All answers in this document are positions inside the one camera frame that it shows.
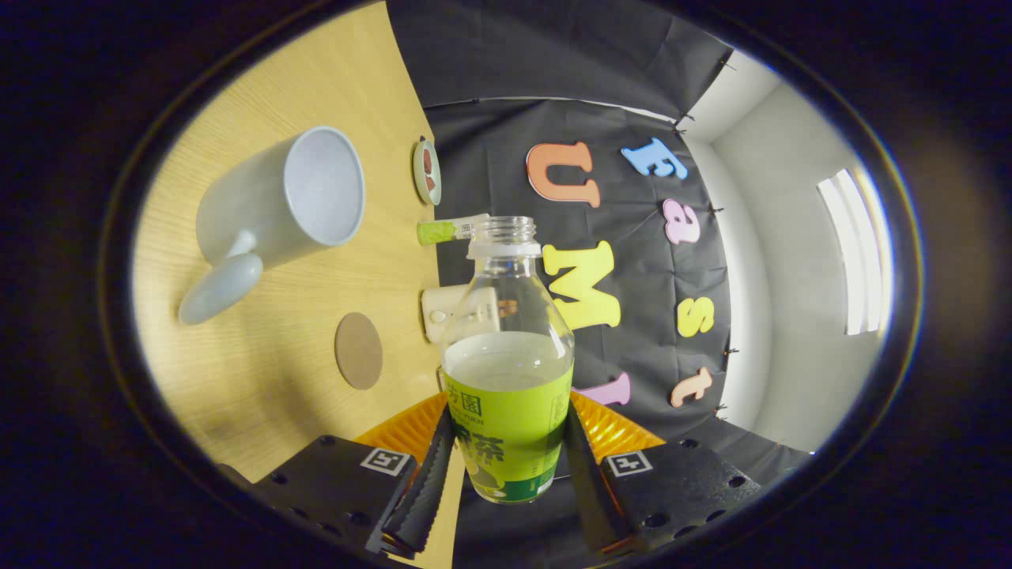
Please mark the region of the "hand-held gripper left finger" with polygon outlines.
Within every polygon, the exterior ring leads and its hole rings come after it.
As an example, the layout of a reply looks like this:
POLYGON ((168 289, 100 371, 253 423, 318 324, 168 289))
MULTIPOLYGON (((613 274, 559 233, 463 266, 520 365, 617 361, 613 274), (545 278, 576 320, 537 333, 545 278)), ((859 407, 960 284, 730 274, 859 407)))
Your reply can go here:
POLYGON ((422 553, 453 451, 445 394, 401 411, 358 439, 320 435, 252 484, 268 507, 364 553, 422 553))

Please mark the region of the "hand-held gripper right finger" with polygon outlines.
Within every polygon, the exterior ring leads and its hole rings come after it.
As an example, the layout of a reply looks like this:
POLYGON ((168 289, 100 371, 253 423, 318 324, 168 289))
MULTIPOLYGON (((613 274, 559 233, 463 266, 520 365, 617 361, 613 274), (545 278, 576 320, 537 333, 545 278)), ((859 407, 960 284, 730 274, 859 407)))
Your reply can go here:
POLYGON ((668 443, 571 392, 564 443, 585 541, 625 558, 685 541, 758 497, 751 477, 693 439, 668 443))

